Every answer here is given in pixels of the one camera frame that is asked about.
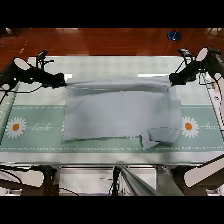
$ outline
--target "daisy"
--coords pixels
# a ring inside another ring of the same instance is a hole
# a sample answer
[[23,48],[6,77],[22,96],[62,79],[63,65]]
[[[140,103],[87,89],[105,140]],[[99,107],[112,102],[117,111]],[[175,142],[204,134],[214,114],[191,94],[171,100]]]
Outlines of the daisy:
[[194,138],[199,133],[198,129],[198,124],[194,118],[186,116],[182,118],[182,135],[185,135],[185,137]]
[[26,121],[22,117],[15,117],[8,122],[6,126],[6,135],[8,138],[17,138],[18,136],[23,134],[23,131],[26,130]]

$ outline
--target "reddish brown floor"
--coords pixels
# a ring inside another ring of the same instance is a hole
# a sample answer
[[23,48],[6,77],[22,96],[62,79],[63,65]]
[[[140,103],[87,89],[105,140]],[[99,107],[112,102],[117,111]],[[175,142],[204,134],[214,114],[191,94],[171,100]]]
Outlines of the reddish brown floor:
[[[178,29],[182,40],[167,38]],[[205,46],[224,52],[224,35],[210,28],[22,28],[18,37],[0,38],[0,69],[13,57],[27,59],[41,50],[49,55],[178,55],[179,48],[195,54]]]

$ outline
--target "table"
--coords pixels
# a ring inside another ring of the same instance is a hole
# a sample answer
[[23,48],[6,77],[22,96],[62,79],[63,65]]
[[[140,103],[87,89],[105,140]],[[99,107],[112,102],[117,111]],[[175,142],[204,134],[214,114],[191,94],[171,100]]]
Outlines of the table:
[[[170,74],[182,62],[181,57],[148,56],[55,56],[45,70],[72,74],[77,81],[116,76]],[[29,58],[35,64],[35,58]],[[20,83],[18,91],[38,87]],[[8,122],[27,125],[17,138],[5,130],[1,162],[57,164],[186,164],[201,163],[223,153],[224,145],[213,106],[205,86],[188,83],[176,87],[183,117],[199,125],[195,138],[180,135],[171,147],[142,148],[138,138],[63,141],[66,89],[44,89],[31,94],[17,94]]]

